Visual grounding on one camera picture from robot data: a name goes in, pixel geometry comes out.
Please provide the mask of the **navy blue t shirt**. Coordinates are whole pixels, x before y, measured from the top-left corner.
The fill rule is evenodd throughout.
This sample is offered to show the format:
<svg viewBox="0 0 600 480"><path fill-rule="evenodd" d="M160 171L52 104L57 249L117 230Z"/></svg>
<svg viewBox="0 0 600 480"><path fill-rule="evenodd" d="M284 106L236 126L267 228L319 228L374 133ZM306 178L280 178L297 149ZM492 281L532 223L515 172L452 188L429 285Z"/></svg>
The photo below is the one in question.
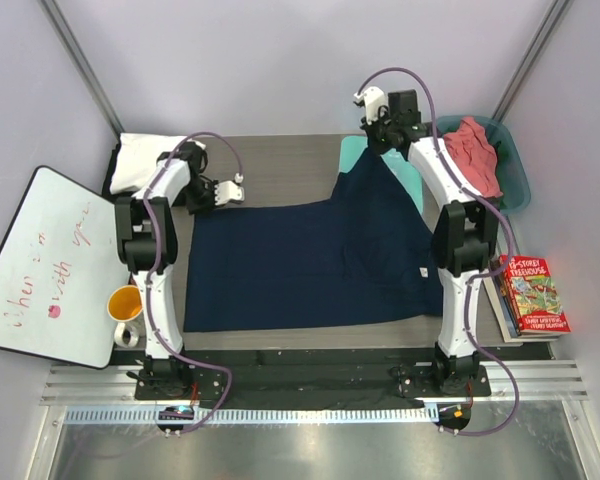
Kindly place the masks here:
<svg viewBox="0 0 600 480"><path fill-rule="evenodd" d="M331 196L195 219L184 328L339 327L438 316L431 233L384 160L365 151Z"/></svg>

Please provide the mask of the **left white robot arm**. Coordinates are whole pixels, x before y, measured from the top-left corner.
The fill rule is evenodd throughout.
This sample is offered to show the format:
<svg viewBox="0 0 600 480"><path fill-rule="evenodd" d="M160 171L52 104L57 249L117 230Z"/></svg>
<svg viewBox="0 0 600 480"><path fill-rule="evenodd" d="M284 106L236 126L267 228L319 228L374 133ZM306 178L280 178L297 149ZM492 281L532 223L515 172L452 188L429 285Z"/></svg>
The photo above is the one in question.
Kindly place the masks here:
<svg viewBox="0 0 600 480"><path fill-rule="evenodd" d="M204 175L208 153L198 141L183 139L170 151L154 151L142 174L130 172L134 153L120 148L112 177L118 257L139 290L145 355L168 360L184 348L173 295L178 239L172 208L182 206L190 215L213 211L219 182Z"/></svg>

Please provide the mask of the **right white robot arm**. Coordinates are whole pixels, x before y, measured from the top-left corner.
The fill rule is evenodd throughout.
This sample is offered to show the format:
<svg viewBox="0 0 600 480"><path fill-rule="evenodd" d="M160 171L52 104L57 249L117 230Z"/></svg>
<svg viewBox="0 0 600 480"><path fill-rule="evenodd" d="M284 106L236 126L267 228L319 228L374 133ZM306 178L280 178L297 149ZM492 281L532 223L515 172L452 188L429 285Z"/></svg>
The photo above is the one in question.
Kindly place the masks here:
<svg viewBox="0 0 600 480"><path fill-rule="evenodd" d="M468 381L465 367L455 360L475 355L472 330L477 321L481 276L495 253L499 210L483 198L454 163L437 126L425 125L417 93L386 93L364 88L354 96L364 109L361 129L377 154L398 152L425 181L439 216L431 240L431 253L443 286L443 321L436 349L447 359L431 371L437 391L452 395Z"/></svg>

